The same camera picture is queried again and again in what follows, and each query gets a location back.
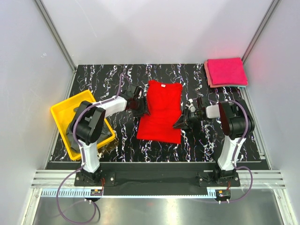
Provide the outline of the red t-shirt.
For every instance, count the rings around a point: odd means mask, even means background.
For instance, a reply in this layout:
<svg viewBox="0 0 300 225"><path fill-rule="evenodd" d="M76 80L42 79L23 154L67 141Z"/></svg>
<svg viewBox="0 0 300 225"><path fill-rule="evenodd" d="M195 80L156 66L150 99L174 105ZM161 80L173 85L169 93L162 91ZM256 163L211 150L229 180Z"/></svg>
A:
<svg viewBox="0 0 300 225"><path fill-rule="evenodd" d="M181 116L180 83L148 82L146 94L149 115L140 118L137 139L164 143L181 143L181 131L173 125Z"/></svg>

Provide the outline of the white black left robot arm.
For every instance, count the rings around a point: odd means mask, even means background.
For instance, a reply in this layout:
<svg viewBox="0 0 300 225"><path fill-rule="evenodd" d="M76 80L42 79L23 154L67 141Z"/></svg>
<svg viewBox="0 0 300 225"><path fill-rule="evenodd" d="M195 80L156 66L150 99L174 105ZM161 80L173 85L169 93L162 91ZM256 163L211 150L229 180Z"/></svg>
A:
<svg viewBox="0 0 300 225"><path fill-rule="evenodd" d="M101 136L105 118L115 113L130 110L135 117L149 115L143 88L129 84L126 90L118 90L117 94L99 102L82 101L69 125L74 142L78 145L82 156L81 172L85 180L92 186L101 181L98 172L97 142Z"/></svg>

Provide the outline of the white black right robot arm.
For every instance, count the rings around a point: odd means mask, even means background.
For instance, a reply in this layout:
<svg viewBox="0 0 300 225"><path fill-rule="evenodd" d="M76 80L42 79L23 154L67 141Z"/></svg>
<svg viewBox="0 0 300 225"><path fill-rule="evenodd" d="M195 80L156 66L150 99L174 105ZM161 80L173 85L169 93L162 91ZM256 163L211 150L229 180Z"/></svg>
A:
<svg viewBox="0 0 300 225"><path fill-rule="evenodd" d="M216 162L213 172L207 178L200 178L207 182L214 182L219 186L236 179L236 163L238 154L248 134L255 128L255 122L244 100L223 101L211 105L209 100L197 98L196 104L190 99L185 104L182 115L173 124L174 129L191 129L203 120L219 118L225 141L221 155Z"/></svg>

